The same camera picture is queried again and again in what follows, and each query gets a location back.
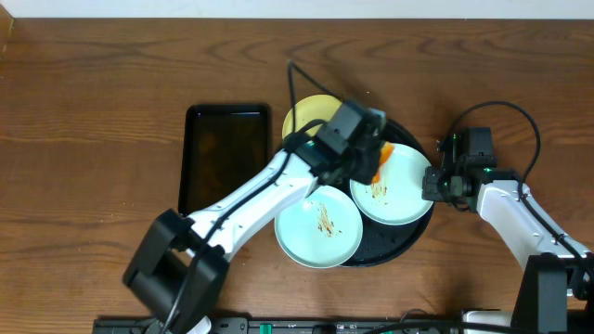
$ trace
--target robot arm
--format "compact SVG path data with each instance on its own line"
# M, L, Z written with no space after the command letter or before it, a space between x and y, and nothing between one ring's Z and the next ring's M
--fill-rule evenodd
M285 150L225 199L187 218L171 210L159 216L126 269L124 284L162 322L176 310L172 333L208 331L205 316L214 308L228 263L241 246L320 185L343 178L370 184L380 164L384 125L383 112L345 101L313 138L305 132L289 135ZM171 250L192 256L200 250L200 259L188 267Z
M287 154L285 150L281 150L263 171L231 195L209 208L190 214L187 218L195 222L192 230L199 237L204 238L214 222L226 210L278 172ZM277 214L305 199L316 189L317 177L310 172L310 169L310 165L303 159L297 155L291 155L287 167L278 180L234 212L214 233L209 240L209 245L221 246L225 259L231 261L243 244Z
M508 246L513 256L518 260L522 270L526 268L528 258L531 255L543 253L555 254L560 258L573 258L564 246L538 222L526 206L518 198L518 181L496 180L492 183L481 185L476 204L476 211L493 226L503 241ZM589 250L581 243L570 238L550 216L536 203L530 194L530 188L523 186L524 194L527 194L528 201L535 208L538 214L543 217L549 225L564 235L583 258L586 258Z

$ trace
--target yellow plate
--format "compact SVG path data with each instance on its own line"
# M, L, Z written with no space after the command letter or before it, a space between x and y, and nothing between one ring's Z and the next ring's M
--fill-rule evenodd
M297 109L297 127L296 130L301 129L309 121L324 120L329 121L336 113L336 110L341 106L342 102L333 96L317 95L306 97L297 102L295 108ZM308 135L315 135L319 126L311 128L307 131ZM290 134L293 129L293 109L289 111L285 122L282 123L282 137Z

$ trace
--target black tray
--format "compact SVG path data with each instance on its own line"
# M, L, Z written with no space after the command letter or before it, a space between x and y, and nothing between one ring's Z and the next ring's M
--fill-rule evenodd
M417 139L393 120L388 120L382 137L391 143L412 147L427 157ZM349 198L353 198L348 180L342 180L340 184L333 186L340 189ZM363 238L355 254L342 266L372 266L386 263L398 257L407 251L425 231L433 214L434 205L415 222L398 226L378 223L359 210L363 219Z

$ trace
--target orange object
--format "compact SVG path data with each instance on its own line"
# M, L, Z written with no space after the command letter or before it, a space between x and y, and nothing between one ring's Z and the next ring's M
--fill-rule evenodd
M380 168L381 166L386 163L386 161L388 159L390 159L390 155L392 155L392 152L394 151L394 145L390 144L390 143L385 143L383 145L383 148L381 148L381 153L380 153L380 167L378 167L378 172L375 173L375 175L373 176L373 180L371 180L372 184L377 184L378 182L380 182Z

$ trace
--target wood grain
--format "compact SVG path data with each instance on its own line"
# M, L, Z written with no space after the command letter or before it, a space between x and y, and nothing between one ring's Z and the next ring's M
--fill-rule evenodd
M152 219L177 202L184 114L264 101L274 144L285 62L434 141L465 108L522 104L544 140L536 198L594 248L594 22L519 20L20 19L0 63L0 332L88 333L146 315L121 283ZM316 90L297 83L299 96ZM525 120L492 108L501 165L534 149ZM513 307L522 271L479 217L438 205L390 263L312 270L268 225L231 264L220 310L253 316L398 317L418 307Z
M6 53L6 47L8 45L8 38L12 33L12 24L14 20L12 16L8 14L6 9L0 5L0 60Z

